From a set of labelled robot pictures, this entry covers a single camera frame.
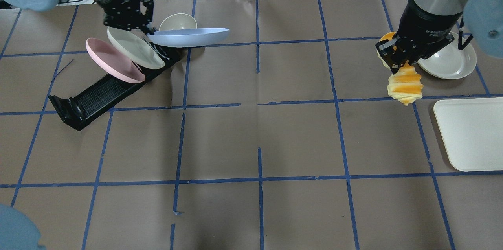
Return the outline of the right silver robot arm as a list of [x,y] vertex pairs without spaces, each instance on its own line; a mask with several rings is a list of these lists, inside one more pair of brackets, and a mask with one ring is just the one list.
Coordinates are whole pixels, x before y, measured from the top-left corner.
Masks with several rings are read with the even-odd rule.
[[502,0],[407,0],[398,30],[375,45],[377,53],[396,74],[453,42],[451,29],[462,19],[487,55],[502,58],[502,8]]

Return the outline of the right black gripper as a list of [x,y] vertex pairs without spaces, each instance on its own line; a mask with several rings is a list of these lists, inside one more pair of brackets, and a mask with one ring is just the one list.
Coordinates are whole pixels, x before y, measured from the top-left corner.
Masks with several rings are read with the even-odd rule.
[[456,21],[458,14],[436,15],[417,6],[407,6],[398,30],[375,45],[378,57],[390,70],[399,70],[399,65],[400,68],[415,65],[453,42],[450,31]]

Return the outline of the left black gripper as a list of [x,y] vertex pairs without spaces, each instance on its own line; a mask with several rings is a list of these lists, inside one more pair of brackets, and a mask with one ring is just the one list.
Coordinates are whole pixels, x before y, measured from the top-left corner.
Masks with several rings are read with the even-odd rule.
[[108,27],[131,31],[140,30],[153,35],[154,0],[93,0],[104,10],[103,24]]

